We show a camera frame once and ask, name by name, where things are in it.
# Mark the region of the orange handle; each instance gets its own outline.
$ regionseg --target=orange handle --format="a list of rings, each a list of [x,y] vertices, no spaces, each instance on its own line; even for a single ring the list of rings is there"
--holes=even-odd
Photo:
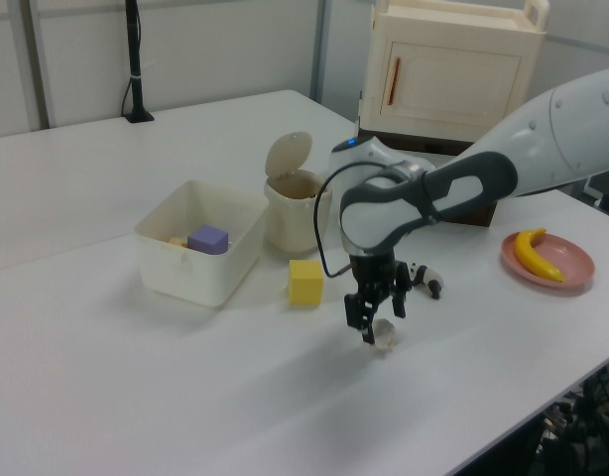
[[[395,86],[397,86],[397,74],[400,72],[400,57],[395,58],[395,63],[393,64],[393,80],[391,81],[391,91],[388,93],[388,105],[393,104],[393,100],[395,99]]]

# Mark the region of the black stand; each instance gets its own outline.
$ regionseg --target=black stand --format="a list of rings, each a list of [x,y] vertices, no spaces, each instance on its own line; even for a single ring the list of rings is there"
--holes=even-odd
[[[128,122],[132,124],[155,120],[153,115],[144,109],[142,70],[139,62],[139,26],[137,23],[137,15],[137,0],[126,0],[126,26],[128,29],[130,81],[133,90],[133,112],[125,117]]]

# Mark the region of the black cable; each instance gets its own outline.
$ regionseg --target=black cable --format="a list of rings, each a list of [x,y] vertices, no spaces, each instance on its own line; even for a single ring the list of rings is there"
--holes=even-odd
[[[320,252],[320,261],[322,262],[322,267],[324,268],[324,273],[329,278],[335,278],[340,275],[343,275],[344,273],[346,273],[348,270],[351,269],[351,265],[350,264],[346,265],[344,268],[340,269],[340,271],[338,271],[337,273],[331,274],[328,271],[328,268],[326,267],[326,260],[324,259],[324,251],[322,250],[322,240],[320,240],[320,232],[319,232],[319,229],[317,228],[317,209],[319,207],[320,199],[322,198],[322,194],[326,190],[329,183],[335,178],[335,176],[337,176],[340,172],[344,172],[347,169],[350,169],[352,167],[357,167],[357,166],[375,166],[375,167],[380,167],[382,169],[386,168],[386,166],[384,164],[379,164],[377,162],[371,162],[371,161],[358,161],[358,162],[353,162],[351,164],[347,164],[346,166],[342,166],[337,171],[335,171],[333,174],[331,174],[324,181],[324,183],[320,187],[319,192],[317,193],[317,196],[315,197],[315,204],[313,205],[313,231],[315,232],[315,241],[317,242],[317,250]]]
[[[139,6],[135,4],[135,11],[137,12],[137,51],[142,47],[142,19],[139,16]],[[126,105],[126,97],[128,97],[128,91],[130,90],[130,86],[133,84],[133,77],[131,71],[131,77],[128,79],[128,84],[126,84],[126,90],[124,91],[124,98],[122,99],[122,110],[119,113],[119,117],[124,117],[124,106]]]

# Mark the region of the toy banana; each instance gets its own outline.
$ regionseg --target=toy banana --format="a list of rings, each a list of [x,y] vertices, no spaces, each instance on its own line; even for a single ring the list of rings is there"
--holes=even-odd
[[[521,264],[534,275],[552,281],[564,283],[562,272],[539,255],[532,243],[547,231],[544,228],[538,230],[525,230],[516,236],[514,243],[514,252]]]

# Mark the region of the white robot link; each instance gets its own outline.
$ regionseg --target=white robot link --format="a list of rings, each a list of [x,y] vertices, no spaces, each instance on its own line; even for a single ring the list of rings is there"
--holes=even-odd
[[[609,170],[609,69],[532,99],[439,168],[365,137],[339,144],[329,161],[329,179],[350,169],[333,190],[358,284],[344,300],[347,323],[373,343],[371,324],[381,302],[392,297],[395,315],[405,316],[412,283],[394,247],[406,235],[507,196]]]

